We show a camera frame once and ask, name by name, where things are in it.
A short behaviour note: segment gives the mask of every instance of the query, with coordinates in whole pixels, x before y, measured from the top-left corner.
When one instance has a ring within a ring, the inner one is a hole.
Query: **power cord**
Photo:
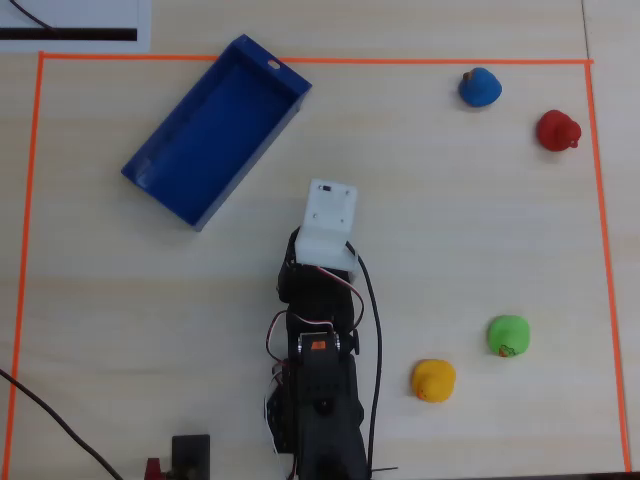
[[[362,269],[362,274],[364,275],[364,279],[367,282],[367,289],[369,290],[369,298],[371,299],[371,308],[373,309],[373,318],[376,324],[376,335],[378,337],[378,354],[377,354],[377,362],[376,362],[376,384],[373,389],[373,402],[371,404],[371,420],[369,421],[369,448],[367,451],[367,468],[369,473],[369,478],[373,473],[372,465],[373,465],[373,440],[375,437],[375,429],[376,429],[376,412],[378,410],[378,398],[380,396],[380,380],[382,377],[382,328],[380,328],[380,315],[378,314],[378,303],[376,302],[376,295],[373,292],[373,286],[371,285],[371,277],[369,277],[369,272],[367,270],[367,266],[364,264],[364,260],[362,257],[356,254],[356,250],[353,246],[347,242],[347,248],[351,253],[353,253],[358,258],[358,263],[360,264],[360,268]]]
[[[0,369],[0,375],[3,376],[6,380],[8,380],[10,383],[12,383],[18,390],[20,390],[22,393],[24,393],[31,400],[33,400],[38,405],[40,405],[44,409],[45,412],[47,412],[49,415],[51,415],[51,417],[53,417],[53,419],[56,422],[58,422],[58,425],[60,425],[62,427],[62,429],[65,432],[67,432],[67,434],[73,439],[73,441],[76,442],[78,445],[80,445],[89,455],[91,455],[93,458],[95,458],[98,461],[98,463],[100,465],[102,465],[102,467],[107,472],[109,472],[109,474],[113,478],[115,478],[116,480],[123,480],[123,478],[120,476],[120,474],[118,472],[116,472],[111,465],[109,465],[109,462],[107,462],[104,458],[102,458],[102,456],[98,452],[96,452],[93,448],[91,448],[91,446],[87,442],[82,440],[78,436],[78,434],[76,432],[74,432],[69,425],[67,425],[67,422],[65,422],[62,419],[62,417],[60,417],[60,415],[58,415],[53,410],[53,408],[51,408],[49,405],[47,405],[44,402],[44,400],[42,400],[35,393],[33,393],[31,390],[29,390],[27,387],[22,385],[18,380],[13,378],[11,375],[9,375],[7,372],[5,372],[2,369]]]
[[[31,13],[29,13],[27,10],[25,10],[18,2],[17,0],[9,0],[9,3],[11,5],[13,5],[14,7],[16,7],[18,10],[20,10],[22,12],[22,14],[26,17],[29,17],[31,20],[33,20],[34,22],[36,22],[38,25],[40,25],[43,28],[46,28],[47,30],[50,30],[52,32],[55,32],[56,29],[53,28],[51,25],[49,25],[48,23],[44,23],[42,20],[40,20],[38,17],[36,17],[35,15],[32,15]]]

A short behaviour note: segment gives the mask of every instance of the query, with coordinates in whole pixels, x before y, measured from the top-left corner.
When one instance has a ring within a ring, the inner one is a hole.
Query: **blue tray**
[[[200,231],[300,110],[311,84],[242,35],[122,169]]]

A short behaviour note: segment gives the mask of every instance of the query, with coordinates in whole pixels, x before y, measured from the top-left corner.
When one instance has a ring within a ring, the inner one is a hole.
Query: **orange tape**
[[[22,253],[20,255],[20,280],[18,284],[18,306],[16,310],[16,329],[13,339],[13,360],[11,376],[18,378],[20,363],[20,341],[22,339],[22,315],[24,312],[24,294],[27,280],[27,257],[29,253],[29,224],[31,222],[31,197],[33,193],[33,169],[36,160],[36,142],[38,138],[38,120],[40,118],[40,97],[42,94],[42,71],[44,54],[38,52],[38,71],[36,73],[36,89],[33,99],[31,117],[31,143],[29,144],[29,165],[27,167],[27,193],[24,200],[24,220],[22,222]],[[16,408],[16,387],[11,384],[9,390],[9,409],[7,413],[7,433],[4,441],[4,457],[2,461],[2,480],[9,479],[9,462],[11,460],[11,440],[13,438],[13,420]]]
[[[94,54],[45,53],[47,59],[58,60],[181,60],[214,61],[217,55],[152,55],[152,54]],[[586,65],[591,59],[500,59],[500,58],[331,58],[282,57],[284,63],[324,63],[334,65]]]
[[[613,266],[611,265],[611,249],[609,246],[609,229],[607,227],[607,208],[604,200],[602,184],[602,168],[600,166],[600,148],[598,146],[598,127],[596,125],[596,108],[593,102],[593,83],[591,81],[591,66],[584,65],[585,81],[587,82],[587,101],[589,103],[589,124],[591,127],[591,146],[593,148],[593,163],[596,170],[596,185],[598,187],[598,208],[600,210],[600,229],[602,230],[602,245],[604,247],[604,265],[607,272],[607,289],[609,292],[609,314],[611,317],[611,337],[613,340],[613,360],[616,369],[616,388],[618,395],[618,419],[620,421],[620,441],[622,442],[622,458],[624,469],[631,472],[631,455],[629,453],[629,436],[627,434],[627,413],[625,407],[624,378],[622,376],[622,355],[620,353],[620,333],[618,331],[618,313],[616,309],[616,293],[613,284]]]
[[[22,338],[22,320],[24,312],[24,299],[27,276],[27,260],[29,251],[29,228],[31,222],[31,200],[33,194],[33,175],[36,158],[36,145],[38,136],[38,122],[40,115],[40,101],[42,96],[42,76],[45,59],[65,60],[180,60],[180,61],[215,61],[216,55],[120,55],[120,54],[74,54],[74,53],[38,53],[38,70],[36,74],[35,95],[33,102],[33,116],[31,119],[31,142],[29,146],[29,164],[27,169],[27,187],[24,207],[24,221],[22,226],[22,252],[20,257],[20,279],[18,286],[18,304],[16,312],[16,327],[13,348],[13,363],[11,374],[18,377],[20,361],[20,344]],[[618,416],[620,421],[620,439],[622,442],[622,454],[625,471],[631,472],[631,457],[629,453],[629,439],[627,434],[627,419],[625,408],[624,380],[622,376],[622,359],[620,353],[620,334],[618,331],[618,317],[615,301],[615,289],[613,282],[613,267],[611,264],[611,251],[609,246],[609,234],[607,228],[607,213],[602,183],[602,170],[600,165],[600,153],[598,147],[598,133],[593,101],[593,85],[591,80],[591,59],[394,59],[394,58],[313,58],[313,57],[283,57],[280,59],[286,63],[310,63],[310,64],[351,64],[351,65],[584,65],[585,80],[587,86],[587,100],[589,104],[589,121],[591,127],[591,141],[593,148],[596,184],[598,189],[598,207],[600,211],[600,226],[604,247],[605,270],[607,275],[607,288],[609,296],[609,310],[611,316],[611,333],[613,340],[614,364],[616,374],[616,387],[618,397]],[[4,458],[2,465],[2,480],[9,479],[9,466],[11,459],[11,442],[13,438],[13,425],[16,405],[16,388],[11,385],[9,391],[9,408],[7,416],[7,429],[4,446]]]

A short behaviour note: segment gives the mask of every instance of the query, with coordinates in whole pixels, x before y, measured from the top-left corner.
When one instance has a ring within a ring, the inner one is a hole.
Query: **wooden table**
[[[282,56],[585,58],[580,2],[558,3],[158,1],[153,52],[215,54],[244,32]],[[8,369],[37,60],[0,61]],[[624,469],[583,65],[492,66],[504,93],[471,112],[455,92],[468,66],[292,64],[314,84],[302,111],[196,234],[119,169],[208,65],[46,61],[21,327],[26,384],[126,478],[140,478],[149,456],[166,460],[171,435],[202,432],[212,478],[279,478],[262,421],[263,341],[281,307],[286,240],[319,177],[360,190],[353,241],[385,340],[374,466],[400,467],[377,478]],[[557,156],[536,145],[533,126],[551,108],[583,126],[578,149]],[[605,172],[615,168],[602,158]],[[509,361],[484,340],[502,313],[533,328],[530,351]],[[368,412],[370,309],[360,334]],[[277,332],[276,349],[283,340]],[[456,367],[447,403],[408,391],[421,358]],[[51,479],[106,478],[20,395],[10,465],[13,480],[45,469]]]

